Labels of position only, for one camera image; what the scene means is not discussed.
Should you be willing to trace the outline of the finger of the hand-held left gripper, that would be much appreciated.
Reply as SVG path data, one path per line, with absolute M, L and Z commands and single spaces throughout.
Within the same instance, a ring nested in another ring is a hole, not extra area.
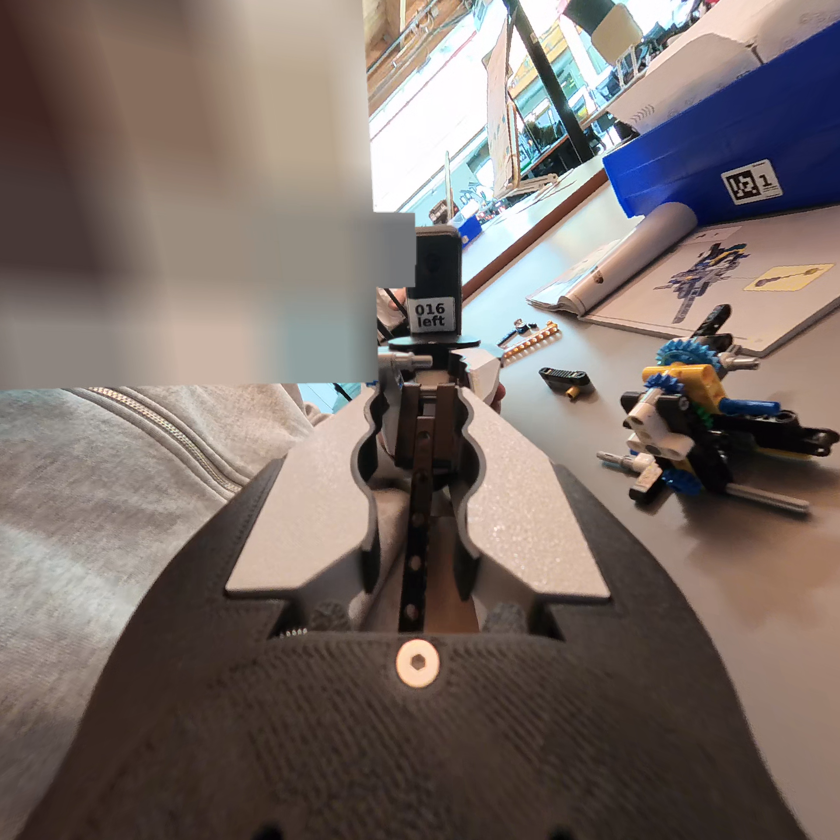
M 485 403 L 497 398 L 502 366 L 499 348 L 458 349 L 458 384 Z

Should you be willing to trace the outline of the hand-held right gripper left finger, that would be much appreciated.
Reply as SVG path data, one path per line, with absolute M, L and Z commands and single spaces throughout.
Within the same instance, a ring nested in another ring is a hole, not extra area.
M 348 615 L 381 574 L 377 510 L 360 454 L 376 444 L 360 394 L 286 457 L 226 582 L 233 598 L 290 600 L 305 620 L 325 602 Z

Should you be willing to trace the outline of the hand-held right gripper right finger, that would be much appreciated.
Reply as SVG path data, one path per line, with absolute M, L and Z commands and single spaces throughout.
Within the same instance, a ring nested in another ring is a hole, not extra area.
M 462 435 L 475 478 L 456 501 L 467 558 L 458 574 L 477 607 L 604 603 L 611 594 L 553 462 L 473 392 Z

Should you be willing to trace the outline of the small lego beam subassembly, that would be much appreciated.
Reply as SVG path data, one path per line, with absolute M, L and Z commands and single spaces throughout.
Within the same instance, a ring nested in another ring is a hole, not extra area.
M 433 362 L 429 355 L 392 350 L 378 355 L 382 446 L 411 484 L 398 613 L 401 634 L 424 630 L 434 494 L 455 473 L 459 457 L 457 385 L 404 380 L 405 373 L 431 371 Z

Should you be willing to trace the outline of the tan lego beam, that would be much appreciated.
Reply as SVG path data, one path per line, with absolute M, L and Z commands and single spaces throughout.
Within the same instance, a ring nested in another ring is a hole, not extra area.
M 561 336 L 560 326 L 553 321 L 547 321 L 545 327 L 504 350 L 502 359 L 505 362 L 514 360 L 523 354 L 535 350 L 541 344 L 553 341 Z

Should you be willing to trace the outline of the black lego piece yellow pin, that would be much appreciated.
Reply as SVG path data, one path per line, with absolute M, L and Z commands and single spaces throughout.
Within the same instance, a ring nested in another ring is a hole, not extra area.
M 543 382 L 553 391 L 561 393 L 571 402 L 593 393 L 590 376 L 584 371 L 567 371 L 542 367 L 539 370 Z

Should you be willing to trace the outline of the lego gear assembly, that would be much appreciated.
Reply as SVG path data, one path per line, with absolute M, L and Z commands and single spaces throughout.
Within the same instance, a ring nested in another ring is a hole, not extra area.
M 731 307 L 721 304 L 690 337 L 660 347 L 656 364 L 643 372 L 643 389 L 621 397 L 628 453 L 600 451 L 596 457 L 635 476 L 628 495 L 638 505 L 654 501 L 664 489 L 692 497 L 706 491 L 805 515 L 810 510 L 805 500 L 736 483 L 729 456 L 751 447 L 788 457 L 825 457 L 838 443 L 838 432 L 804 426 L 778 402 L 725 393 L 728 373 L 760 366 L 721 331 L 731 314 Z

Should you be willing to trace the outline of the lego instruction booklet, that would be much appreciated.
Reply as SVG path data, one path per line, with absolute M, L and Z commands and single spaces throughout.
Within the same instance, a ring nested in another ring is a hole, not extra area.
M 838 205 L 698 227 L 666 203 L 527 301 L 665 338 L 688 338 L 729 305 L 725 330 L 762 358 L 838 307 L 838 264 Z

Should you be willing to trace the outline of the long white table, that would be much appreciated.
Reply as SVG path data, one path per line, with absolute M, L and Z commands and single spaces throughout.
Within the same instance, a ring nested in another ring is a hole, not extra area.
M 463 298 L 483 288 L 607 181 L 599 156 L 492 219 L 463 250 Z

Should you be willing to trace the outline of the grey zip hoodie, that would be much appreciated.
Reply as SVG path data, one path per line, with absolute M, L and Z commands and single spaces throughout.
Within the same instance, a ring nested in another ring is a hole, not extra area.
M 2 838 L 422 838 L 395 639 L 226 595 L 318 416 L 287 385 L 2 391 Z

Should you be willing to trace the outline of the black steel column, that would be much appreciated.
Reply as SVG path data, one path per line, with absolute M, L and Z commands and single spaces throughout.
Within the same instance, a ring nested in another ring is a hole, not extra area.
M 574 150 L 574 156 L 579 164 L 588 162 L 594 156 L 592 148 L 578 119 L 571 110 L 560 81 L 554 73 L 552 65 L 539 42 L 539 37 L 534 32 L 521 3 L 519 1 L 505 1 L 504 4 L 508 10 L 509 18 L 518 31 L 528 56 L 560 118 L 568 141 Z

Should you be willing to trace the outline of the blue plastic bin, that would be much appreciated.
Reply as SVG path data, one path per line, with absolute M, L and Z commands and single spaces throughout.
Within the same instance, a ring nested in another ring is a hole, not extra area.
M 838 203 L 838 67 L 806 85 L 756 70 L 609 153 L 604 167 L 628 217 L 666 202 L 702 224 Z M 737 205 L 724 172 L 769 161 L 782 195 Z

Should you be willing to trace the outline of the white cardboard box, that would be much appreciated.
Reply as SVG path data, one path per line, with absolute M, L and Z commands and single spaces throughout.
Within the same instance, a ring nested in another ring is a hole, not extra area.
M 720 1 L 611 103 L 645 133 L 839 19 L 838 1 Z

